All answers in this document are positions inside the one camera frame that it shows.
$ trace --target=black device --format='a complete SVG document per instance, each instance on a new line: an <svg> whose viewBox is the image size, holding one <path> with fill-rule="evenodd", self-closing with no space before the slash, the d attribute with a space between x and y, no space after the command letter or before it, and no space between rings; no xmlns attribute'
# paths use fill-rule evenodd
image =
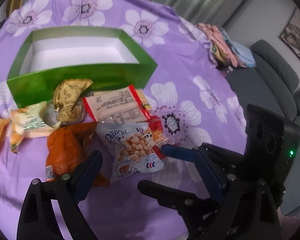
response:
<svg viewBox="0 0 300 240"><path fill-rule="evenodd" d="M210 198L203 200L148 180L138 184L142 194L182 216L189 231L188 240L281 239L276 210L296 155L300 128L253 105L248 105L247 115L245 155L208 143L193 149L162 147L166 156L195 164ZM55 182L34 179L21 209L17 240L63 239L51 199L58 200L74 240L96 240L77 204L85 199L101 166L102 154L95 151L71 175L64 174Z"/></svg>

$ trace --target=red and blue stripe logo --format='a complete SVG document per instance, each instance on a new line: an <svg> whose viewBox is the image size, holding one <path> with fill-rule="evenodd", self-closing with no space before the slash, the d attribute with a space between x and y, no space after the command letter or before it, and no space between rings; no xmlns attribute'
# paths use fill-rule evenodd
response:
<svg viewBox="0 0 300 240"><path fill-rule="evenodd" d="M147 163L146 167L147 167L147 169L149 169L149 168L154 168L154 167L155 167L155 166L154 166L154 162Z"/></svg>

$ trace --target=box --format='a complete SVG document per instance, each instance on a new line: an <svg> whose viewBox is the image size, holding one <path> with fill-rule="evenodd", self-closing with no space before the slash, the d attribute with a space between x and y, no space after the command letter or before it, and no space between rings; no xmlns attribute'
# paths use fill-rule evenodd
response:
<svg viewBox="0 0 300 240"><path fill-rule="evenodd" d="M90 90L144 88L156 62L123 30L65 26L34 30L21 46L8 86L18 107L51 100L65 79L89 78Z"/></svg>

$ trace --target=blue cloth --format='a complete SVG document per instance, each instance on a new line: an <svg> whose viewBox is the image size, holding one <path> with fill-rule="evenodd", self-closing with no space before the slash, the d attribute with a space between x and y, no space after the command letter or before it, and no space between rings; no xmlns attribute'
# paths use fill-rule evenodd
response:
<svg viewBox="0 0 300 240"><path fill-rule="evenodd" d="M226 33L223 28L220 28L220 31L223 35L223 38L226 41L226 44L229 46L231 51L237 55L237 57L250 68L254 68L256 66L256 61L252 55L252 52L247 47L237 43L236 41L231 41L230 37Z"/></svg>

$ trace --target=barcode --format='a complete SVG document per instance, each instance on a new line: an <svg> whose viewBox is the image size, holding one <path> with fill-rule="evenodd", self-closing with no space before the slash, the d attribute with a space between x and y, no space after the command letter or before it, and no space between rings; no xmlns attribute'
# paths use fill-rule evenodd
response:
<svg viewBox="0 0 300 240"><path fill-rule="evenodd" d="M46 179L49 180L49 179L54 179L54 178L55 178L55 176L53 174L52 165L47 166L46 167Z"/></svg>

